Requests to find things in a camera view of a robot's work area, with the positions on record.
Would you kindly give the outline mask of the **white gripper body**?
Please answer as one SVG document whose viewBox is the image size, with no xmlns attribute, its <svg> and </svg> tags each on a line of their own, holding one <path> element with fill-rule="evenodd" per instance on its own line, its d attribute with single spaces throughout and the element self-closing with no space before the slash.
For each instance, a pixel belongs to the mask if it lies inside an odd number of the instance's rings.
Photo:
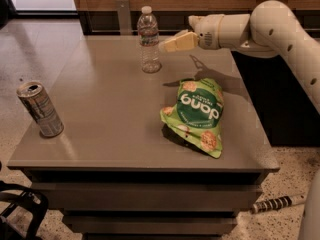
<svg viewBox="0 0 320 240">
<path fill-rule="evenodd" d="M 198 45 L 205 50 L 218 50 L 219 28 L 223 14 L 211 14 L 207 16 L 192 15 L 188 18 L 189 25 L 198 36 Z"/>
</svg>

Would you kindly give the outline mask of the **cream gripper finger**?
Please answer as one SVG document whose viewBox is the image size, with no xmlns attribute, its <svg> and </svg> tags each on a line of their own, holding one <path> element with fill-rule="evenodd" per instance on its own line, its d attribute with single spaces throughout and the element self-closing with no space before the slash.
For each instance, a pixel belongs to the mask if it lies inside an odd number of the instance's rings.
<svg viewBox="0 0 320 240">
<path fill-rule="evenodd" d="M 194 32 L 178 38 L 168 38 L 159 43 L 159 50 L 164 53 L 192 50 L 198 46 L 198 35 Z"/>
<path fill-rule="evenodd" d="M 179 31 L 178 33 L 176 33 L 172 38 L 178 38 L 178 37 L 180 37 L 180 36 L 183 36 L 183 35 L 187 34 L 188 32 L 189 32 L 188 29 L 181 30 L 181 31 Z"/>
</svg>

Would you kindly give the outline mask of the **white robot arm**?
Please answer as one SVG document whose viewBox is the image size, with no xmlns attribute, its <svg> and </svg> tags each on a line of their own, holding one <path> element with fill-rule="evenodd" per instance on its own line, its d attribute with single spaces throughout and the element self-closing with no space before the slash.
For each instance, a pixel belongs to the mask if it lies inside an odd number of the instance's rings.
<svg viewBox="0 0 320 240">
<path fill-rule="evenodd" d="M 250 14 L 190 16 L 182 30 L 159 44 L 162 52 L 227 48 L 256 58 L 280 56 L 320 113 L 320 43 L 277 0 L 260 3 Z"/>
</svg>

